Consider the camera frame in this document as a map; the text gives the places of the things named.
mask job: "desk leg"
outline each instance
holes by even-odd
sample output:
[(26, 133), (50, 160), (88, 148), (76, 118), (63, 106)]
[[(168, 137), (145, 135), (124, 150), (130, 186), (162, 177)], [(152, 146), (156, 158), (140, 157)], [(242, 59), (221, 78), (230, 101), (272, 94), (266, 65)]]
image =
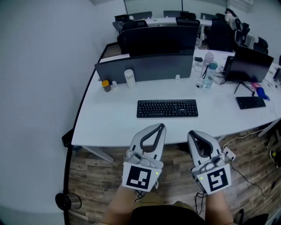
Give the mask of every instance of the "desk leg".
[(101, 157), (102, 159), (113, 163), (114, 159), (112, 157), (110, 157), (109, 155), (105, 154), (104, 152), (102, 152), (101, 150), (99, 150), (98, 148), (93, 148), (93, 147), (88, 147), (88, 146), (82, 146), (83, 148), (87, 149), (89, 152), (97, 155), (98, 157)]
[(223, 136), (219, 137), (218, 142), (220, 143), (225, 137), (226, 137), (226, 135), (223, 135)]
[(280, 121), (280, 119), (276, 120), (275, 122), (272, 122), (271, 125), (269, 125), (267, 127), (267, 129), (263, 130), (262, 132), (260, 132), (258, 134), (258, 137), (260, 138), (261, 136), (263, 136), (267, 131), (269, 131), (275, 124), (277, 124)]

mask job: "pink object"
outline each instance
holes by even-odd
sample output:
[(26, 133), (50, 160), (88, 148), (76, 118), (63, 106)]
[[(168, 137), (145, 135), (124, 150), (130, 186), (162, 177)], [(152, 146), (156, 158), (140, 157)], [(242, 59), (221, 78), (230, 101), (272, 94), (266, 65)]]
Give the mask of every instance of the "pink object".
[(260, 84), (258, 83), (251, 83), (252, 88), (258, 89), (259, 87), (262, 87)]

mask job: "white wall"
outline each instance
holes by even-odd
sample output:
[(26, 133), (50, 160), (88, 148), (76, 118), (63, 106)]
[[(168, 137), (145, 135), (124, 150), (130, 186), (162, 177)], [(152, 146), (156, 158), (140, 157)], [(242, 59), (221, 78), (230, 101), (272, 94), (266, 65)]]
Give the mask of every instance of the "white wall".
[(109, 43), (117, 42), (118, 32), (113, 27), (114, 16), (127, 14), (123, 0), (91, 0), (94, 2), (94, 14), (97, 42), (102, 51)]
[(241, 22), (250, 25), (250, 33), (268, 43), (268, 54), (279, 63), (281, 55), (281, 3), (278, 0), (254, 0), (249, 13), (232, 8)]
[(0, 206), (14, 216), (63, 218), (54, 200), (63, 189), (61, 137), (124, 10), (120, 0), (0, 1)]
[(125, 0), (128, 14), (151, 11), (154, 18), (162, 18), (164, 10), (181, 11), (181, 0)]
[(196, 14), (197, 18), (201, 18), (201, 13), (215, 15), (217, 13), (224, 14), (227, 8), (226, 0), (183, 0), (184, 11)]
[[(154, 18), (163, 17), (164, 10), (181, 11), (181, 0), (125, 0), (129, 14), (152, 11)], [(183, 0), (184, 11), (193, 12), (197, 18), (201, 13), (215, 15), (224, 14), (227, 7), (226, 0)]]

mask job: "monitor stand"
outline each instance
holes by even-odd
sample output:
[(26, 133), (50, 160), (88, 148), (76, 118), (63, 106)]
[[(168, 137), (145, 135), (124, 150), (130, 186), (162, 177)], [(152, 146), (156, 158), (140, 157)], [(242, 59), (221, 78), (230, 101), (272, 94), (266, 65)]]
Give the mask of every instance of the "monitor stand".
[(237, 89), (239, 88), (240, 84), (244, 85), (246, 88), (248, 88), (248, 89), (251, 91), (252, 97), (255, 95), (255, 91), (251, 90), (244, 82), (239, 82), (239, 84), (238, 84), (238, 86), (237, 86), (237, 88), (236, 88), (234, 94), (236, 93), (236, 91), (237, 91)]

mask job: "small bottle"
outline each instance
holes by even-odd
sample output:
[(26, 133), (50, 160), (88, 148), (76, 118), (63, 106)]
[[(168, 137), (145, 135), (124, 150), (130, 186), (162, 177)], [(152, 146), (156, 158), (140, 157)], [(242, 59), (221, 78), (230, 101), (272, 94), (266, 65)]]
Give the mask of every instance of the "small bottle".
[(108, 80), (104, 80), (101, 85), (104, 88), (105, 92), (109, 92), (111, 90)]
[(202, 68), (202, 72), (201, 72), (201, 80), (203, 77), (203, 74), (205, 73), (205, 70), (207, 68), (207, 66), (214, 60), (214, 55), (208, 51), (208, 53), (205, 56), (205, 59), (203, 60), (203, 68)]
[(205, 88), (211, 87), (217, 67), (218, 67), (218, 64), (216, 62), (211, 62), (208, 65), (206, 76), (203, 80), (203, 87), (205, 87)]
[(127, 69), (124, 72), (125, 79), (129, 88), (134, 88), (136, 86), (135, 75), (131, 69)]

